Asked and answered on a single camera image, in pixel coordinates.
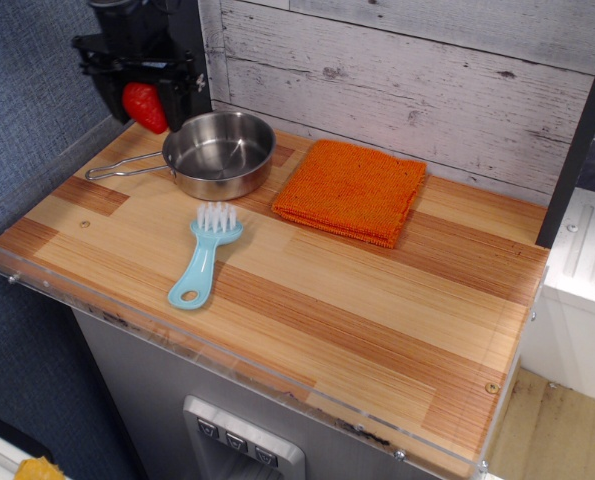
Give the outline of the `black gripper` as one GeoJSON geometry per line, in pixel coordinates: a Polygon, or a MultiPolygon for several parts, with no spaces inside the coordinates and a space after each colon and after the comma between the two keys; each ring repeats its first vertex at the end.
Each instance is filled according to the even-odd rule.
{"type": "Polygon", "coordinates": [[[169,129],[179,131],[191,117],[192,98],[170,54],[163,9],[156,1],[89,1],[87,6],[101,32],[76,36],[72,46],[81,57],[82,73],[93,80],[111,115],[129,122],[124,87],[147,83],[157,88],[169,129]]]}

